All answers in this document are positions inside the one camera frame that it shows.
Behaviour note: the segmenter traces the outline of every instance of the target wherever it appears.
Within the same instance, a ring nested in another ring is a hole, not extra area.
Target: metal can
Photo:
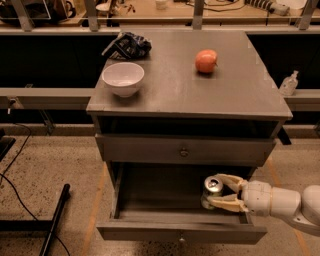
[[[208,196],[222,196],[223,182],[217,176],[209,176],[205,179],[203,184],[203,193],[201,196],[201,204],[208,210],[213,210],[215,207],[212,206],[208,201]]]

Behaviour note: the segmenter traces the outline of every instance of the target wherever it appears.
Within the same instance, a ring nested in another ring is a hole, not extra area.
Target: red apple
[[[217,63],[218,54],[214,50],[206,49],[198,52],[195,65],[201,73],[212,73]]]

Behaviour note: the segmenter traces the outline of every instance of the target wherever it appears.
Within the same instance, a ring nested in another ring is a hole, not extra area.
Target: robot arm
[[[320,186],[307,187],[301,196],[297,191],[272,187],[265,182],[248,182],[224,174],[216,176],[235,194],[209,196],[207,200],[212,206],[257,216],[270,215],[282,219],[295,229],[320,236]]]

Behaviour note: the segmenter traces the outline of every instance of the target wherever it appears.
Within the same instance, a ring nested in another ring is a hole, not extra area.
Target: concrete floor
[[[50,219],[62,187],[71,185],[58,236],[71,255],[320,255],[320,237],[294,230],[273,217],[253,217],[255,225],[267,227],[268,233],[256,245],[186,244],[160,242],[104,241],[95,228],[107,221],[112,187],[93,137],[93,127],[56,128],[52,136],[43,127],[32,126],[32,136],[6,176],[14,183],[25,205],[39,219]],[[0,162],[2,172],[26,138],[21,127],[5,127],[17,139]],[[320,184],[320,139],[310,126],[286,126],[292,145],[277,141],[275,150],[254,179],[267,181],[300,193],[310,184]],[[6,181],[0,186],[2,219],[31,219],[19,204]],[[0,233],[0,255],[39,255],[43,238],[32,233]],[[50,255],[67,255],[55,240]]]

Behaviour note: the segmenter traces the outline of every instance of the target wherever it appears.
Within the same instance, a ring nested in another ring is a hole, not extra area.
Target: can lid
[[[223,183],[221,179],[216,176],[209,176],[204,181],[205,188],[210,192],[220,192],[223,189]]]

